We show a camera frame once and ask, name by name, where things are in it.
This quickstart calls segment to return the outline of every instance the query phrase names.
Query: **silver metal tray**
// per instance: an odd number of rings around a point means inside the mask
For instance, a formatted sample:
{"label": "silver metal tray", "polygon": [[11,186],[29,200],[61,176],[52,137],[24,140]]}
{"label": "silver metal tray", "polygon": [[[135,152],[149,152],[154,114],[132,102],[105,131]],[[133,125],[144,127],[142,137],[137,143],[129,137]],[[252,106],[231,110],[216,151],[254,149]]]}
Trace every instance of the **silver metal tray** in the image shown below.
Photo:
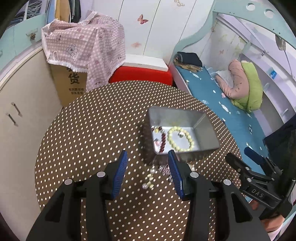
{"label": "silver metal tray", "polygon": [[[154,142],[156,138],[161,141],[161,132],[155,133],[153,131],[153,127],[157,126],[164,129],[166,136],[162,153],[159,152],[160,147]],[[172,148],[167,138],[168,131],[174,126],[181,127],[189,132],[194,141],[191,151],[186,151],[189,148],[189,142],[185,136],[180,138],[178,131],[172,133],[172,139],[177,146],[185,149],[185,151],[179,152]],[[166,164],[169,150],[174,150],[179,160],[190,162],[200,160],[220,147],[212,123],[207,115],[196,110],[152,106],[148,109],[145,117],[143,134],[145,163],[149,165]]]}

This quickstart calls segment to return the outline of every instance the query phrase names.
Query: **bead bracelet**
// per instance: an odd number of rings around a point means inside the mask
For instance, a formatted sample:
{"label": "bead bracelet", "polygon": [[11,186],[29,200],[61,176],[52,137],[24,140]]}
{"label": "bead bracelet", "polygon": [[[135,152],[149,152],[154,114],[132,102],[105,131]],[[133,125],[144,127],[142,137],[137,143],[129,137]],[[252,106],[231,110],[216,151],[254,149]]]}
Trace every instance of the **bead bracelet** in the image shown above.
{"label": "bead bracelet", "polygon": [[[176,145],[176,143],[173,141],[173,138],[172,138],[172,133],[174,131],[178,131],[179,132],[179,136],[182,137],[182,136],[186,136],[186,139],[188,140],[189,142],[189,148],[188,149],[182,149],[180,148],[179,146]],[[185,151],[191,151],[193,149],[193,146],[194,146],[194,141],[192,140],[191,136],[189,135],[189,132],[184,130],[183,128],[181,127],[178,127],[178,126],[174,126],[172,127],[169,131],[168,131],[168,142],[170,143],[170,145],[172,146],[172,148],[174,148],[176,151],[178,152],[185,152]]]}

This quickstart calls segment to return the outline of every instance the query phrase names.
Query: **brown tablecloth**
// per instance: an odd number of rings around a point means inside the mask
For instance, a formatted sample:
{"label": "brown tablecloth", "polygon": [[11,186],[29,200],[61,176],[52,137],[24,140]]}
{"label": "brown tablecloth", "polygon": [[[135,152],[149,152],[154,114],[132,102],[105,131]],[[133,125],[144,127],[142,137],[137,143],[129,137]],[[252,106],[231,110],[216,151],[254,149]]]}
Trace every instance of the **brown tablecloth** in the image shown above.
{"label": "brown tablecloth", "polygon": [[[183,239],[189,202],[182,202],[172,183],[154,174],[153,189],[142,189],[150,166],[143,159],[141,129],[150,106],[205,112],[214,124],[221,148],[194,163],[196,171],[213,181],[230,179],[240,185],[238,173],[224,161],[239,149],[214,112],[193,96],[172,86],[148,81],[105,85],[79,97],[51,123],[42,140],[36,166],[38,202],[45,206],[67,178],[84,180],[102,171],[108,162],[128,152],[128,169],[119,196],[107,202],[113,240],[179,241]],[[81,206],[81,239],[87,239],[85,200]],[[209,240],[215,237],[215,209],[211,204]]]}

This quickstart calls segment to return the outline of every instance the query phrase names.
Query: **pink pillow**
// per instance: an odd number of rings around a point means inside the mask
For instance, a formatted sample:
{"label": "pink pillow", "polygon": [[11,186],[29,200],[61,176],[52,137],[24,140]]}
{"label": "pink pillow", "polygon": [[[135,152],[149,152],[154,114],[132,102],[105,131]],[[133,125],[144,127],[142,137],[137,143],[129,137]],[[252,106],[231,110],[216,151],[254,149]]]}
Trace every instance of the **pink pillow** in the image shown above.
{"label": "pink pillow", "polygon": [[242,64],[238,60],[233,60],[228,69],[233,75],[234,87],[232,89],[219,75],[215,77],[224,94],[236,100],[247,96],[249,94],[249,82],[242,68]]}

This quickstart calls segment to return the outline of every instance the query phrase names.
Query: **blue bed sheet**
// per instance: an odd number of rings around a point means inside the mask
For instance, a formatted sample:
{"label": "blue bed sheet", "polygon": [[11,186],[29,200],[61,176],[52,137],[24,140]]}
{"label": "blue bed sheet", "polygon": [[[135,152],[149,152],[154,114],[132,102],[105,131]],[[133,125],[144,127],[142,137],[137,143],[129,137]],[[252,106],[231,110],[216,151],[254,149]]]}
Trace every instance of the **blue bed sheet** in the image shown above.
{"label": "blue bed sheet", "polygon": [[193,73],[176,66],[183,79],[188,80],[188,88],[192,95],[207,105],[221,120],[223,120],[234,137],[242,155],[243,161],[253,171],[264,174],[262,168],[244,154],[244,149],[249,146],[258,154],[268,156],[268,151],[263,144],[265,135],[253,113],[234,106],[230,99],[222,97],[222,90],[208,71]]}

